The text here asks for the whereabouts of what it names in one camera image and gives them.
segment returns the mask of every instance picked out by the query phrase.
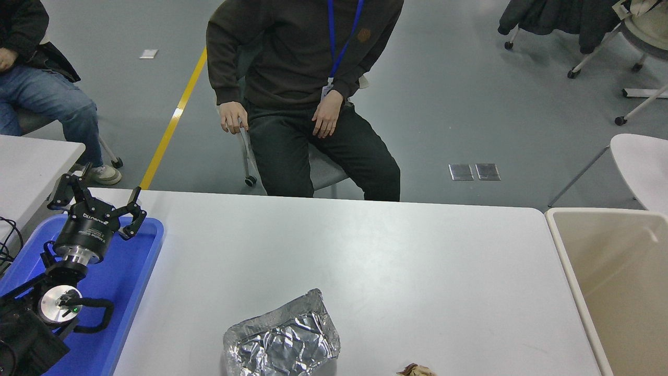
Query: foil tray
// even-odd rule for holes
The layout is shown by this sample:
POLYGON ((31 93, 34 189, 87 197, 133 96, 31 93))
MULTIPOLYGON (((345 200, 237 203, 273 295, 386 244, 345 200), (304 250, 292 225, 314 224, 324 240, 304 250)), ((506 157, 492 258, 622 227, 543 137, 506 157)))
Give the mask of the foil tray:
POLYGON ((308 376, 341 349, 318 289, 230 327, 223 344, 228 376, 308 376))

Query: robotic arm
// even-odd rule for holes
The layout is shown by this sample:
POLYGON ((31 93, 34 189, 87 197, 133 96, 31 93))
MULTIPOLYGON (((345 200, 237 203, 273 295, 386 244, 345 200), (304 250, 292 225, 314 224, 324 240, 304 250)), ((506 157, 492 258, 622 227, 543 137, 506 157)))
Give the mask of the robotic arm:
POLYGON ((44 244, 40 256, 45 272, 0 298, 0 376, 41 375, 69 352, 63 342, 69 333, 97 333, 109 325, 114 304, 84 298, 77 284, 86 277, 88 264, 104 260, 116 232, 124 240, 137 234, 146 212, 137 204, 139 187, 119 208, 93 197, 84 183, 89 169, 81 177, 64 174, 47 205, 65 210, 68 219, 58 238, 44 244), (132 215, 132 222, 121 228, 119 217, 125 214, 132 215), (99 325, 78 325, 84 306, 104 308, 99 325))

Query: beige bin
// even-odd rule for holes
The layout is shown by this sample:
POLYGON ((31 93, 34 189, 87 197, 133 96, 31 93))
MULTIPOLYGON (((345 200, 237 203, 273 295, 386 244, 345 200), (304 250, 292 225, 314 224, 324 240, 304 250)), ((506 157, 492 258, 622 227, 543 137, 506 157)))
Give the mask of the beige bin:
POLYGON ((588 208, 545 216, 601 373, 668 375, 668 217, 588 208))

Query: yellow floor line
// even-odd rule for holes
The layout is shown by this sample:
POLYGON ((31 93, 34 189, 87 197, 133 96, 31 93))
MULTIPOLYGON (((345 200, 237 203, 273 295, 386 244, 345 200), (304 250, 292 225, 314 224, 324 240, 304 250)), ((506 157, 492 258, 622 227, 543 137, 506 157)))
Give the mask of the yellow floor line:
POLYGON ((181 115, 183 114, 183 111, 186 109, 186 105, 188 104, 188 101, 190 100, 190 95, 192 94, 192 90, 195 88, 195 84, 197 83, 197 80, 199 79, 200 74, 202 73, 202 69, 204 68, 205 63, 206 63, 206 48, 204 49, 204 51, 202 51, 202 55, 200 56, 200 61, 197 62, 195 70, 192 71, 192 75, 190 76, 190 81, 188 81, 188 85, 186 86, 186 89, 183 91, 183 95, 181 95, 181 100, 178 101, 178 106, 176 107, 176 110, 174 110, 174 114, 172 115, 172 120, 170 120, 169 125, 167 126, 167 130, 165 130, 165 133, 162 135, 162 140, 160 141, 160 144, 158 145, 155 154, 153 154, 153 159, 151 159, 151 163, 148 165, 146 173, 144 173, 144 178, 142 179, 142 183, 139 184, 139 186, 142 189, 148 189, 149 186, 151 186, 151 181, 153 181, 153 177, 155 176, 156 171, 160 166, 160 162, 162 161, 162 157, 165 154, 165 150, 167 150, 167 146, 169 145, 169 142, 172 140, 172 135, 176 130, 178 121, 181 120, 181 115))

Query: man's right hand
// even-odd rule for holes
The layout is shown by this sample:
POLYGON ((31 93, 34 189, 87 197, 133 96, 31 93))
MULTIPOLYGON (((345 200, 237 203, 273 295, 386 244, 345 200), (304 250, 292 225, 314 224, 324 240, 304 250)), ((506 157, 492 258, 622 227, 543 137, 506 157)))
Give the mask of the man's right hand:
POLYGON ((248 114, 239 102, 227 102, 218 106, 220 126, 225 132, 237 134, 243 127, 248 131, 248 114))
POLYGON ((0 48, 0 72, 11 68, 19 54, 7 48, 0 48))

